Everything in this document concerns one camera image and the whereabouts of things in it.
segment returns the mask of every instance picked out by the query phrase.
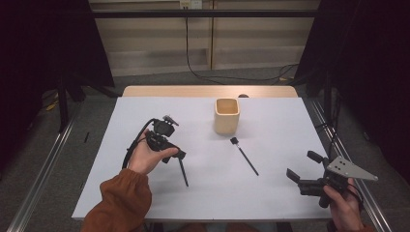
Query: person's right hand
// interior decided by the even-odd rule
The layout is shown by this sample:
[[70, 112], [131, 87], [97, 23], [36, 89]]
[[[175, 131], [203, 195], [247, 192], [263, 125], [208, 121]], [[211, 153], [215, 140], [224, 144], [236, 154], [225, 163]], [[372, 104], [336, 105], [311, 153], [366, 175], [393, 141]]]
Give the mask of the person's right hand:
[[[348, 183], [353, 185], [353, 179], [349, 178]], [[357, 194], [355, 188], [348, 188]], [[323, 190], [333, 199], [330, 204], [331, 214], [337, 230], [361, 230], [364, 228], [360, 217], [359, 202], [349, 192], [340, 195], [334, 188], [325, 186]]]

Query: human hand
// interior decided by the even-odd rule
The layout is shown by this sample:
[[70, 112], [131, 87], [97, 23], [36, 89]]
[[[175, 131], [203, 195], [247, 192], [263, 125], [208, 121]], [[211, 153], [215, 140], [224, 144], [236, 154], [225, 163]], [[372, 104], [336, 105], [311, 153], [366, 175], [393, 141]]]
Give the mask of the human hand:
[[[353, 179], [349, 178], [348, 183], [353, 185]], [[348, 188], [357, 194], [352, 186]], [[333, 199], [331, 202], [331, 214], [337, 230], [361, 230], [364, 228], [360, 217], [359, 202], [350, 193], [346, 192], [343, 196], [340, 195], [334, 188], [325, 186], [323, 190]]]
[[147, 131], [148, 129], [141, 134], [128, 165], [128, 169], [145, 175], [150, 173], [162, 159], [178, 153], [178, 148], [168, 148], [159, 152], [151, 150], [145, 139]]

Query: wire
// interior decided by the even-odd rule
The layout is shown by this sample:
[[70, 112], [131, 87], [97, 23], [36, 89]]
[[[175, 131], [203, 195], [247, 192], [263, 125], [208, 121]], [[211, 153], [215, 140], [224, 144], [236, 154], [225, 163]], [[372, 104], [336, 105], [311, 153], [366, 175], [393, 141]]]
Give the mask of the wire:
[[144, 139], [147, 139], [147, 137], [144, 137], [144, 138], [139, 139], [139, 140], [136, 142], [136, 144], [138, 144], [139, 142], [141, 142], [141, 141], [144, 140]]
[[355, 198], [356, 198], [356, 200], [358, 201], [358, 203], [359, 203], [359, 212], [361, 212], [362, 211], [362, 209], [363, 209], [363, 207], [364, 207], [364, 198], [363, 198], [363, 195], [362, 195], [362, 193], [359, 191], [359, 189], [357, 188], [357, 187], [355, 187], [355, 186], [353, 186], [353, 185], [351, 185], [351, 184], [348, 184], [349, 186], [351, 186], [351, 187], [353, 187], [355, 190], [356, 190], [356, 192], [359, 194], [356, 194], [355, 192], [353, 192], [352, 190], [350, 190], [349, 188], [347, 188], [346, 190], [347, 190], [347, 192], [349, 192], [350, 194], [352, 194]]
[[338, 131], [338, 116], [340, 114], [340, 109], [341, 109], [341, 95], [337, 90], [337, 97], [335, 98], [335, 107], [334, 107], [334, 111], [332, 114], [332, 123], [334, 125], [334, 131], [332, 132], [332, 140], [331, 143], [329, 144], [329, 149], [328, 149], [328, 157], [331, 157], [331, 153], [332, 153], [332, 146], [335, 143], [335, 139], [337, 137], [337, 131]]
[[148, 126], [150, 125], [150, 123], [155, 122], [155, 121], [156, 121], [156, 119], [150, 119], [150, 120], [144, 125], [144, 127], [141, 129], [141, 131], [139, 132], [139, 134], [136, 136], [136, 139], [133, 141], [133, 143], [131, 144], [130, 148], [127, 149], [127, 153], [126, 153], [126, 156], [124, 157], [124, 161], [123, 161], [123, 166], [122, 166], [122, 168], [127, 168], [128, 163], [129, 163], [129, 160], [130, 160], [130, 158], [131, 158], [131, 156], [132, 156], [133, 149], [135, 149], [136, 146], [138, 145], [138, 143], [139, 143], [141, 140], [143, 140], [143, 138], [142, 138], [142, 139], [139, 139], [139, 137], [142, 135], [142, 133], [145, 131], [145, 129], [148, 128]]
[[245, 77], [237, 77], [237, 76], [225, 76], [225, 75], [200, 75], [196, 72], [193, 71], [193, 69], [190, 66], [190, 56], [189, 56], [189, 40], [188, 40], [188, 18], [185, 18], [185, 25], [186, 25], [186, 54], [187, 54], [187, 64], [188, 64], [188, 68], [190, 69], [190, 72], [195, 75], [197, 78], [199, 79], [203, 79], [203, 80], [207, 80], [207, 81], [211, 81], [220, 85], [225, 85], [222, 82], [216, 81], [216, 80], [212, 80], [210, 78], [223, 78], [223, 79], [237, 79], [237, 80], [249, 80], [249, 81], [268, 81], [268, 80], [275, 80], [274, 83], [272, 83], [271, 85], [275, 85], [279, 82], [279, 79], [281, 77], [283, 77], [284, 74], [288, 73], [289, 71], [291, 71], [294, 67], [299, 66], [299, 64], [291, 64], [291, 65], [286, 65], [280, 68], [279, 70], [279, 74], [274, 76], [274, 77], [269, 77], [269, 78], [263, 78], [263, 79], [254, 79], [254, 78], [245, 78]]

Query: brown sleeve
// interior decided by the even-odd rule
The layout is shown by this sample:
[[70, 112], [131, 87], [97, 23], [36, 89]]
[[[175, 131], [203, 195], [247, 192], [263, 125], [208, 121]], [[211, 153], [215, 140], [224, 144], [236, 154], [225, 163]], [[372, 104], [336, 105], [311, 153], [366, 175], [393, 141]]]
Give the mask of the brown sleeve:
[[102, 201], [85, 217], [81, 231], [132, 231], [151, 206], [148, 177], [127, 168], [100, 185]]

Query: black stick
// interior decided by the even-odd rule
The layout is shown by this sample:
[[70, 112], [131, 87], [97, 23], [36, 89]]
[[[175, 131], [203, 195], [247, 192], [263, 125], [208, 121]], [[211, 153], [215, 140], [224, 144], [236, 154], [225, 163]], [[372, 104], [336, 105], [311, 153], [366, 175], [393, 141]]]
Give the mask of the black stick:
[[185, 169], [184, 169], [184, 165], [182, 164], [182, 160], [178, 159], [178, 161], [180, 162], [181, 171], [182, 171], [182, 174], [184, 175], [185, 185], [187, 185], [187, 187], [189, 187], [188, 180], [187, 180], [187, 175], [185, 174]]
[[235, 145], [238, 147], [239, 151], [242, 153], [242, 155], [244, 155], [245, 160], [247, 160], [247, 162], [249, 163], [250, 167], [251, 167], [251, 168], [253, 169], [253, 171], [256, 173], [256, 176], [259, 176], [259, 173], [257, 173], [257, 171], [256, 171], [256, 169], [253, 167], [252, 163], [250, 163], [250, 161], [249, 161], [247, 155], [245, 155], [244, 151], [242, 151], [242, 148], [239, 146], [239, 144], [238, 144], [238, 143], [239, 143], [238, 139], [237, 139], [236, 137], [233, 137], [233, 138], [230, 139], [230, 141], [231, 141], [232, 144], [235, 144]]

